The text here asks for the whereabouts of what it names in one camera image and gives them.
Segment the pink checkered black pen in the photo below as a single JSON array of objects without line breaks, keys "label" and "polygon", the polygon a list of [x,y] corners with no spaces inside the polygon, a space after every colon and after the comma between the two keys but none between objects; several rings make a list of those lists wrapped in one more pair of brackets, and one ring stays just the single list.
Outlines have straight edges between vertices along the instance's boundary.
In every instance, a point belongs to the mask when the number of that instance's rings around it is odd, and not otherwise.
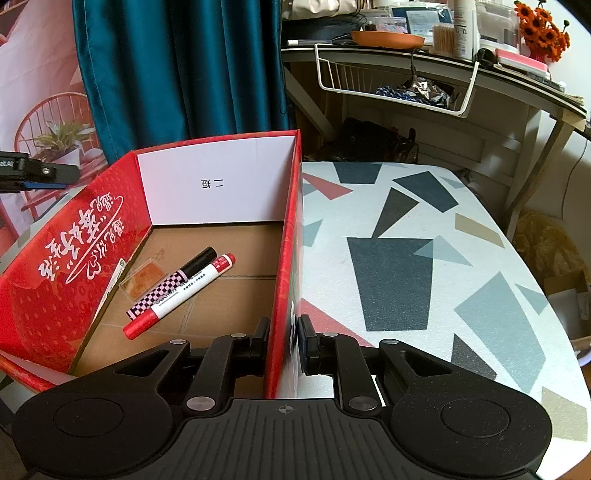
[{"label": "pink checkered black pen", "polygon": [[204,269],[216,258],[216,251],[211,246],[206,247],[197,256],[185,263],[178,270],[165,277],[126,311],[130,320],[136,319],[141,313],[156,303],[162,297],[168,296],[175,288],[186,283],[191,277]]}]

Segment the red white marker pen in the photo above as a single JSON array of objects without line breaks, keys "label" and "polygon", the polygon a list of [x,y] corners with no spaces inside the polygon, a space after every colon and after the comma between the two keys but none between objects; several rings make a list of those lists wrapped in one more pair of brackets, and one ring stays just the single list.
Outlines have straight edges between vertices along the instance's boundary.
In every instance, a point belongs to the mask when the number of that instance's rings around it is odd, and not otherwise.
[{"label": "red white marker pen", "polygon": [[177,286],[171,293],[158,299],[137,318],[133,319],[123,328],[124,335],[129,340],[135,339],[158,323],[187,299],[197,294],[220,275],[231,269],[233,265],[235,265],[235,256],[233,254],[226,253],[218,256],[211,263],[207,264],[195,275],[190,277],[190,279]]}]

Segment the red strawberry cardboard box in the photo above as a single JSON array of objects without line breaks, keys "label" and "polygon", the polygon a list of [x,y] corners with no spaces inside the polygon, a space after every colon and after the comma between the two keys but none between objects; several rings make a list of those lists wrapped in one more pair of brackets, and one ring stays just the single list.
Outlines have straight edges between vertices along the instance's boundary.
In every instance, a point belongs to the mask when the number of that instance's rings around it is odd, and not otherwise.
[{"label": "red strawberry cardboard box", "polygon": [[[301,135],[208,137],[125,154],[69,200],[1,276],[1,374],[32,392],[180,338],[205,347],[270,319],[266,397],[290,398],[300,306]],[[211,246],[235,265],[129,340],[119,283],[167,277]]]}]

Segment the printed room backdrop cloth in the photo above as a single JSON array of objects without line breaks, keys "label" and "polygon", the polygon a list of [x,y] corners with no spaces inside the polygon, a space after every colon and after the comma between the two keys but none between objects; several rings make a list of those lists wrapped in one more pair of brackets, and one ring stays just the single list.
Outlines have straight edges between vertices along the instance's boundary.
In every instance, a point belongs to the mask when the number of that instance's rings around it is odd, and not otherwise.
[{"label": "printed room backdrop cloth", "polygon": [[82,185],[107,167],[68,1],[11,1],[1,9],[1,148],[74,165]]}]

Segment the geometric patterned table cover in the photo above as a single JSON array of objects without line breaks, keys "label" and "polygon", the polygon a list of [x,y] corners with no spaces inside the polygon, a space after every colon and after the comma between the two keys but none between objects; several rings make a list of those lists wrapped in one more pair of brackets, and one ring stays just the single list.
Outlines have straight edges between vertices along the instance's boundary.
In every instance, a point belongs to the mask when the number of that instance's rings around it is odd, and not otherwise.
[{"label": "geometric patterned table cover", "polygon": [[553,437],[556,479],[590,450],[590,399],[538,282],[451,171],[309,162],[303,173],[300,311],[320,332],[398,339],[530,395]]}]

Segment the blue curtain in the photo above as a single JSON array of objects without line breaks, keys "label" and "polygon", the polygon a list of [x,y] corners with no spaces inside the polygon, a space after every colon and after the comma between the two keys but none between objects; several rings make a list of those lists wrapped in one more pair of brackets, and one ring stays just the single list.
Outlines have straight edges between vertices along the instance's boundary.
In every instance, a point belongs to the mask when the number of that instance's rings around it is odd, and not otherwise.
[{"label": "blue curtain", "polygon": [[75,1],[74,37],[109,163],[131,150],[286,130],[277,1]]}]

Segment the cluttered white desk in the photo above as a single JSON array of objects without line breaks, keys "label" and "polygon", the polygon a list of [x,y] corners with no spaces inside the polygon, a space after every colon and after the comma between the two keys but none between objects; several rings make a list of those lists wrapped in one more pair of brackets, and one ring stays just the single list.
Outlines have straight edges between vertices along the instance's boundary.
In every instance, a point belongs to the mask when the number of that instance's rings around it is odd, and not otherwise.
[{"label": "cluttered white desk", "polygon": [[[470,172],[508,235],[569,140],[590,133],[584,107],[501,67],[329,44],[291,46],[281,56],[287,95],[317,144],[338,138],[348,118],[395,128],[415,139],[419,162]],[[377,94],[414,74],[453,88],[450,108]]]}]

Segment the orange oval tray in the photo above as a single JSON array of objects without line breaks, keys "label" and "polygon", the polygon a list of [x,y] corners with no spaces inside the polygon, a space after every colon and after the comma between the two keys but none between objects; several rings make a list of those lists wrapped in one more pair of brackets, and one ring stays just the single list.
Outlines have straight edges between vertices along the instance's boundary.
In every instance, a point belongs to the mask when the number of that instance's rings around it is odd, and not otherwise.
[{"label": "orange oval tray", "polygon": [[360,46],[395,50],[419,49],[425,42],[421,36],[389,31],[353,30],[351,36]]}]

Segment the cotton swab container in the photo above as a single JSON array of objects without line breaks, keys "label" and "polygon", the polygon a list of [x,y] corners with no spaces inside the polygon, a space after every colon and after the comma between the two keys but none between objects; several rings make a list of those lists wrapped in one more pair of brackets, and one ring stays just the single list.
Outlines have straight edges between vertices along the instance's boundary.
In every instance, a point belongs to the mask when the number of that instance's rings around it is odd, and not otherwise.
[{"label": "cotton swab container", "polygon": [[439,23],[433,26],[432,51],[441,56],[456,55],[456,32],[453,24]]}]

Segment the pink book stack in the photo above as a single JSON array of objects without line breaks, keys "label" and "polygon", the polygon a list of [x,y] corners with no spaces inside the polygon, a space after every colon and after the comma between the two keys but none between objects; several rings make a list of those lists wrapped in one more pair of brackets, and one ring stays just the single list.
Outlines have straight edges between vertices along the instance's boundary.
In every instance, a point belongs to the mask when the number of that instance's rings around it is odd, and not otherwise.
[{"label": "pink book stack", "polygon": [[497,63],[502,66],[545,78],[549,77],[548,65],[544,62],[499,48],[495,50],[495,54]]}]

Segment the white lotion bottle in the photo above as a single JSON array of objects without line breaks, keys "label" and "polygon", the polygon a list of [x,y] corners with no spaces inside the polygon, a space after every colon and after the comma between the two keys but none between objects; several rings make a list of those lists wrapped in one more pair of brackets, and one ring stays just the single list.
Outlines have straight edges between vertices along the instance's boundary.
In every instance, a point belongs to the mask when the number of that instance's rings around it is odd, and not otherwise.
[{"label": "white lotion bottle", "polygon": [[454,1],[456,56],[473,61],[476,42],[476,3],[474,0]]}]

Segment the orange flowers red vase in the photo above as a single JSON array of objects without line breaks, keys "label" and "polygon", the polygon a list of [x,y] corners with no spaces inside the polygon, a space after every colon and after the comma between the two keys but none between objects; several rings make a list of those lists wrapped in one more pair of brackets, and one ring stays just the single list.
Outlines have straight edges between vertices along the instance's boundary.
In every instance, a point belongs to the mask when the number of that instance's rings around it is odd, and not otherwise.
[{"label": "orange flowers red vase", "polygon": [[544,1],[539,1],[535,8],[523,1],[515,1],[514,5],[520,35],[530,57],[540,62],[557,63],[571,45],[567,32],[570,22],[565,20],[559,27],[544,8]]}]

